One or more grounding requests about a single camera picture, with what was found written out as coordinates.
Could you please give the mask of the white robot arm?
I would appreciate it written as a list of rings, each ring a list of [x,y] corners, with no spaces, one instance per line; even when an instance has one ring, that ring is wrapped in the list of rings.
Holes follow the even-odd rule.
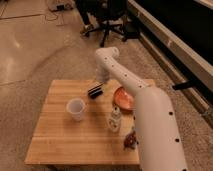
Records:
[[[133,119],[141,170],[189,171],[170,97],[119,64],[118,56],[117,47],[97,49],[96,78],[106,83],[112,75],[134,98]]]

